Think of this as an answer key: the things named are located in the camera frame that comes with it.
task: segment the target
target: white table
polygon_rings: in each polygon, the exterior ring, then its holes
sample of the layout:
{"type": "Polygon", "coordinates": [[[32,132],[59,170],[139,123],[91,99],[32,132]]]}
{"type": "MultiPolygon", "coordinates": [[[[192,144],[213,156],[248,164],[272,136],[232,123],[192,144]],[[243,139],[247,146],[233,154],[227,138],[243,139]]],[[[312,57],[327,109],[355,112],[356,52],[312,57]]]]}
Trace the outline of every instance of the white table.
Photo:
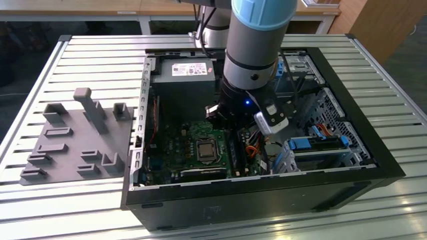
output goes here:
{"type": "Polygon", "coordinates": [[[139,104],[145,48],[193,48],[181,35],[75,36],[60,41],[0,146],[0,239],[408,239],[427,232],[427,118],[356,40],[289,35],[287,47],[319,47],[359,104],[406,178],[337,210],[148,232],[121,211],[123,178],[33,186],[20,172],[41,133],[47,102],[67,109],[75,88],[89,87],[104,108],[139,104]]]}

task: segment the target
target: motherboard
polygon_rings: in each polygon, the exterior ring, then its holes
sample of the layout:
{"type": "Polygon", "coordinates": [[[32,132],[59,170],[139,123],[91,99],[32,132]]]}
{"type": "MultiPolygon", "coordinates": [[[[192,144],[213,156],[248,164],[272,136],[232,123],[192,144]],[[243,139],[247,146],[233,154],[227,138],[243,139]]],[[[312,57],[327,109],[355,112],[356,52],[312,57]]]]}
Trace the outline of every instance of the motherboard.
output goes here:
{"type": "Polygon", "coordinates": [[[207,121],[167,125],[161,149],[148,157],[151,185],[184,183],[232,176],[227,132],[207,121]]]}

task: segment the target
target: green motherboard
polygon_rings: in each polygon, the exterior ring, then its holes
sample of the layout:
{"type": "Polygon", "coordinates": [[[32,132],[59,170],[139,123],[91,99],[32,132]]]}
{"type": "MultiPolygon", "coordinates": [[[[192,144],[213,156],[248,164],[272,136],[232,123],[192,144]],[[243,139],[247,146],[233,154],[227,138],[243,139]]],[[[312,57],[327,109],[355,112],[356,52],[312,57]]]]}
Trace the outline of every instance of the green motherboard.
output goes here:
{"type": "Polygon", "coordinates": [[[207,121],[165,126],[159,138],[161,150],[149,154],[151,184],[172,183],[183,170],[221,168],[227,171],[227,178],[231,178],[225,138],[224,130],[213,129],[207,121]]]}

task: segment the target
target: blue connector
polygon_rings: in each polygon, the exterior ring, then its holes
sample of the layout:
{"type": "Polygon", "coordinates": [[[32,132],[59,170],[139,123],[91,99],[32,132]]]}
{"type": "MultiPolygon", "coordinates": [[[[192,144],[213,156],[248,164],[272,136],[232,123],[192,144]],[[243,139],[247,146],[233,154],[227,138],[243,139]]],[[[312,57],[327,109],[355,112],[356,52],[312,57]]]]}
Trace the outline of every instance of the blue connector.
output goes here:
{"type": "Polygon", "coordinates": [[[340,141],[341,141],[341,144],[344,144],[345,147],[349,146],[349,141],[348,141],[348,138],[345,136],[340,136],[340,141]]]}
{"type": "Polygon", "coordinates": [[[288,144],[288,148],[289,148],[291,150],[295,150],[295,149],[296,149],[293,140],[287,141],[287,144],[288,144]]]}
{"type": "Polygon", "coordinates": [[[281,78],[283,73],[285,72],[284,68],[283,68],[283,61],[279,60],[277,63],[277,72],[275,73],[275,78],[279,79],[281,78]]]}
{"type": "Polygon", "coordinates": [[[316,134],[323,140],[327,139],[327,137],[320,133],[320,131],[319,131],[319,129],[317,129],[316,126],[312,126],[311,128],[312,128],[315,134],[316,134]]]}

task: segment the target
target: black cable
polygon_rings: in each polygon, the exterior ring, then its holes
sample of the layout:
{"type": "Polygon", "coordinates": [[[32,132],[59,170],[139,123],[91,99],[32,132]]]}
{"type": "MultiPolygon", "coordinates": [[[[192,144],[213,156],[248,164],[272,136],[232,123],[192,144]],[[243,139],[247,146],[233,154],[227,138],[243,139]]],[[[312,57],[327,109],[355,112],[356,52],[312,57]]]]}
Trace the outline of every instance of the black cable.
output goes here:
{"type": "Polygon", "coordinates": [[[200,17],[200,5],[199,5],[199,9],[196,11],[196,5],[192,5],[192,10],[193,10],[193,23],[195,23],[195,30],[197,31],[197,27],[199,27],[199,17],[200,17]]]}
{"type": "Polygon", "coordinates": [[[283,52],[281,47],[279,48],[279,52],[280,52],[280,56],[281,56],[281,58],[283,58],[283,64],[284,64],[284,68],[285,68],[288,80],[291,81],[291,85],[292,85],[292,88],[293,88],[295,105],[297,105],[297,103],[299,103],[299,91],[297,91],[296,86],[295,86],[293,76],[292,76],[292,73],[291,73],[289,64],[288,64],[287,57],[285,57],[285,54],[284,54],[284,52],[283,52]]]}
{"type": "Polygon", "coordinates": [[[283,145],[281,145],[281,143],[279,143],[279,142],[272,142],[271,144],[273,144],[273,145],[277,145],[280,148],[283,147],[283,145]]]}
{"type": "Polygon", "coordinates": [[[209,15],[207,16],[207,19],[205,19],[205,22],[204,22],[204,18],[205,18],[205,13],[203,12],[203,17],[201,17],[201,27],[200,27],[200,34],[199,34],[199,42],[200,42],[200,47],[201,47],[201,50],[203,50],[203,53],[207,57],[209,57],[209,53],[207,51],[207,48],[205,48],[205,45],[203,43],[203,31],[205,30],[205,27],[208,25],[208,22],[213,16],[213,13],[216,11],[216,7],[213,8],[212,12],[209,13],[209,15]]]}
{"type": "Polygon", "coordinates": [[[192,9],[193,9],[193,24],[195,24],[195,29],[197,29],[197,21],[199,21],[199,19],[197,19],[197,13],[196,13],[196,5],[193,4],[192,5],[192,9]]]}
{"type": "Polygon", "coordinates": [[[199,23],[199,24],[201,24],[201,25],[200,25],[200,30],[199,30],[199,36],[197,36],[197,34],[195,35],[195,39],[196,39],[196,40],[200,40],[200,39],[201,39],[201,34],[203,34],[203,24],[204,24],[204,22],[205,22],[205,8],[203,9],[203,13],[201,13],[201,21],[200,21],[200,23],[199,23]]]}

